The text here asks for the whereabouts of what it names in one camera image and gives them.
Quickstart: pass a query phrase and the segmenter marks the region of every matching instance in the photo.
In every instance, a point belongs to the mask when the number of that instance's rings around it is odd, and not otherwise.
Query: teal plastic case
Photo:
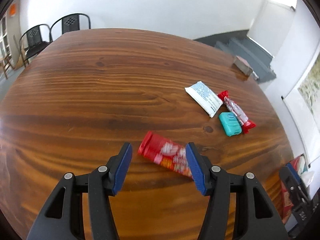
[[[226,135],[233,136],[242,132],[241,125],[233,113],[221,113],[219,119]]]

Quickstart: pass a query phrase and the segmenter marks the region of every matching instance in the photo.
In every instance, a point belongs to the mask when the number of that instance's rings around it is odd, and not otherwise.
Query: wood grain
[[[26,239],[66,172],[91,172],[133,145],[123,190],[111,198],[122,240],[197,239],[208,199],[191,179],[136,155],[148,130],[186,144],[235,174],[251,171],[281,212],[278,169],[292,152],[272,106],[230,55],[188,39],[142,30],[65,33],[19,76],[0,104],[0,209]],[[257,127],[227,137],[184,88],[203,81],[229,94]],[[227,239],[231,238],[234,197]],[[84,221],[91,239],[87,196]]]

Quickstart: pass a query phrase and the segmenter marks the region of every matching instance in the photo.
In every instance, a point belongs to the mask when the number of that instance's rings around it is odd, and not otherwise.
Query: gray floor
[[[21,74],[23,70],[24,70],[24,67],[21,67],[16,71],[10,68],[10,71],[7,72],[8,79],[6,79],[2,73],[0,74],[2,75],[2,77],[0,78],[0,102],[5,97],[9,88],[11,87],[11,85],[14,83],[14,81],[17,79],[17,77]]]

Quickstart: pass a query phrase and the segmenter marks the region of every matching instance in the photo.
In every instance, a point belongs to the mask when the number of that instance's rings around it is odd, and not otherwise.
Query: chair seat
[[[41,41],[40,43],[32,46],[31,48],[28,49],[26,53],[26,59],[29,59],[33,57],[34,55],[37,55],[41,51],[43,51],[50,43],[47,41]]]

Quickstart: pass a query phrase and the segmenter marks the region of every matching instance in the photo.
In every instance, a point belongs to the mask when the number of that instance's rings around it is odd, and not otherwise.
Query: candy wrapper
[[[256,124],[247,117],[244,111],[229,98],[228,90],[218,94],[218,97],[226,104],[228,110],[236,116],[244,133],[248,133],[249,129],[256,127]]]
[[[156,164],[192,178],[186,159],[186,149],[169,139],[149,131],[140,144],[138,154]]]

